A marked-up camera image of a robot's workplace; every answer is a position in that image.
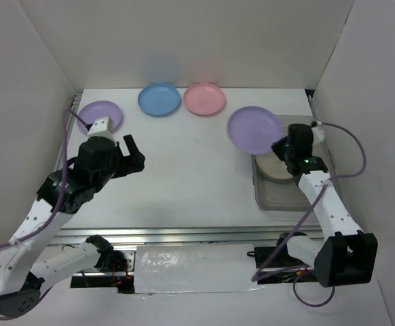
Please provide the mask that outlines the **cream plastic plate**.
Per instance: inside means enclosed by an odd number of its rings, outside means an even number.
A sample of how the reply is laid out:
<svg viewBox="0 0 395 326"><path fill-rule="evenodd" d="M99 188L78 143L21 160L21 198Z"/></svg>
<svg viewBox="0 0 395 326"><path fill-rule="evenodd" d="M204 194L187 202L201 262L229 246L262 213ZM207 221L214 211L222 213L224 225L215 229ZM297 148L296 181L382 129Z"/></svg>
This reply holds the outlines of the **cream plastic plate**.
<svg viewBox="0 0 395 326"><path fill-rule="evenodd" d="M293 179L287 172L285 163L273 152L255 156L255 163L259 172L270 181L288 182Z"/></svg>

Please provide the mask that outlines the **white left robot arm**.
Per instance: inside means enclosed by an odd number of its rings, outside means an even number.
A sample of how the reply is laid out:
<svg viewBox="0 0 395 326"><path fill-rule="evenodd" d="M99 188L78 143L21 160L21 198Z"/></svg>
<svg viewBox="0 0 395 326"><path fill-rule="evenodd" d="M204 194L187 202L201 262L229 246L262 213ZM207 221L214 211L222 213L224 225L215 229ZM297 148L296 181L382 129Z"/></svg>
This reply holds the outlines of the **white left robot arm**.
<svg viewBox="0 0 395 326"><path fill-rule="evenodd" d="M129 154L123 155L108 117L90 124L87 136L77 156L64 157L62 168L48 175L20 227L0 244L0 321L28 313L55 284L74 273L87 268L111 272L128 267L124 254L100 235L38 261L62 226L108 181L139 173L145 167L145 157L130 134L124 136Z"/></svg>

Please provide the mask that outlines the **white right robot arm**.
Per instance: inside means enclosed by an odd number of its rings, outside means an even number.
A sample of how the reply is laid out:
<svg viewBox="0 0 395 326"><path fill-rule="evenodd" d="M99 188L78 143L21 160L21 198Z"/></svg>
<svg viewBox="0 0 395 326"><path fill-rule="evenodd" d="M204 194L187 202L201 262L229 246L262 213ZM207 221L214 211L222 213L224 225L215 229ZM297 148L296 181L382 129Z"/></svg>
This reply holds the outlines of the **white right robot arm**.
<svg viewBox="0 0 395 326"><path fill-rule="evenodd" d="M313 155L314 145L324 140L321 125L291 124L288 134L272 149L311 204L324 242L293 230L276 249L276 259L283 266L297 260L307 264L323 287L369 283L378 242L353 220L333 185L338 177L330 174L322 158Z"/></svg>

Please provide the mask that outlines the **purple plate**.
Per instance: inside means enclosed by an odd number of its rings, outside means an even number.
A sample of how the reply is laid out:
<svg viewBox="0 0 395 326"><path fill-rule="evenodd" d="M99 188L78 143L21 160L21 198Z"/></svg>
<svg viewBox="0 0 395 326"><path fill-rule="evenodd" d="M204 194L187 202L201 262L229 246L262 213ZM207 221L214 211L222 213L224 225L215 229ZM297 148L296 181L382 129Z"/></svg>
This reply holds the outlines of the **purple plate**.
<svg viewBox="0 0 395 326"><path fill-rule="evenodd" d="M250 155L272 151L271 146L283 136L283 127L272 112L262 107L243 107L227 121L227 135L234 146Z"/></svg>
<svg viewBox="0 0 395 326"><path fill-rule="evenodd" d="M111 101L95 101L83 107L78 116L88 124L93 124L97 119L109 116L116 131L124 121L124 113L120 107Z"/></svg>

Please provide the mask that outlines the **blue plastic plate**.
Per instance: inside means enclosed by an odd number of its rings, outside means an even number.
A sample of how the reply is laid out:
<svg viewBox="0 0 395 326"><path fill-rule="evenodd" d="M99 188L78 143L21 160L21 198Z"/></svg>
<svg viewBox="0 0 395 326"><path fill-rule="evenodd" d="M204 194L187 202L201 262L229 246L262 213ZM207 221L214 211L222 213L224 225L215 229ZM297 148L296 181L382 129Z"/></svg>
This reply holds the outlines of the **blue plastic plate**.
<svg viewBox="0 0 395 326"><path fill-rule="evenodd" d="M181 95L170 84L151 84L140 91L137 101L144 113L161 117L177 109L181 102Z"/></svg>

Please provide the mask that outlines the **pink plastic plate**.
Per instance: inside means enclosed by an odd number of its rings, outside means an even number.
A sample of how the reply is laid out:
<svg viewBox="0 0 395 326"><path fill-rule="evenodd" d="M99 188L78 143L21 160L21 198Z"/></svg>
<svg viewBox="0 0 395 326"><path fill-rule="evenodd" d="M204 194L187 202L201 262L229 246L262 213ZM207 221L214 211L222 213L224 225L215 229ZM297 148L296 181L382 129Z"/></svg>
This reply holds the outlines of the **pink plastic plate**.
<svg viewBox="0 0 395 326"><path fill-rule="evenodd" d="M215 115L223 109L226 103L225 93L216 85L210 83L194 84L183 95L185 107L195 115Z"/></svg>

